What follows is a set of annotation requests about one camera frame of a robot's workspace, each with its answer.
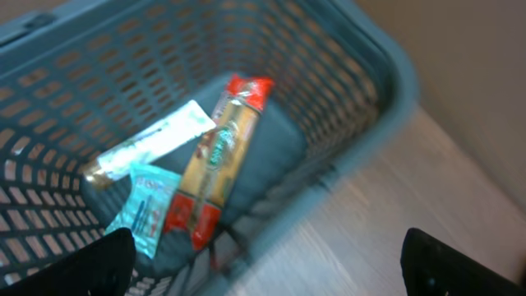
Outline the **grey plastic basket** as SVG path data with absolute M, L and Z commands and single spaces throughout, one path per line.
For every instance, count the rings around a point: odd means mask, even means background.
M 411 113 L 404 51 L 350 1 L 69 1 L 1 26 L 1 284 L 100 238 L 131 189 L 81 175 L 232 75 L 270 100 L 211 244 L 139 255 L 130 295 L 214 295 L 262 257 Z

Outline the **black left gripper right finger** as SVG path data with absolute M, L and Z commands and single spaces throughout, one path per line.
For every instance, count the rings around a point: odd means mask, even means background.
M 525 294 L 523 286 L 418 228 L 404 237 L 400 265 L 408 296 Z

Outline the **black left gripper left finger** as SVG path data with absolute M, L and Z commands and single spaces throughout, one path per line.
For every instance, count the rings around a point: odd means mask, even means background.
M 136 261 L 132 232 L 120 228 L 60 261 L 1 289 L 2 296 L 121 296 Z

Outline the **white cream tube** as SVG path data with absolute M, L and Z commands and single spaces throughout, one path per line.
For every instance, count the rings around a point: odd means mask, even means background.
M 83 167 L 82 173 L 94 187 L 107 187 L 125 178 L 133 163 L 150 164 L 215 127 L 215 121 L 191 100 L 97 156 Z

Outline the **teal snack packet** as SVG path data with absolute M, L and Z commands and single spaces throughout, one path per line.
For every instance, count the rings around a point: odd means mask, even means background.
M 181 176 L 150 164 L 132 163 L 130 177 L 130 195 L 105 229 L 105 233 L 110 234 L 121 228 L 129 229 L 136 250 L 153 259 Z

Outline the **orange spaghetti packet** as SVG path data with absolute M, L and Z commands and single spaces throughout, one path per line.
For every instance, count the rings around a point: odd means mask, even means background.
M 261 76 L 228 81 L 211 114 L 216 127 L 202 136 L 173 196 L 165 233 L 188 232 L 196 251 L 212 239 L 274 84 Z

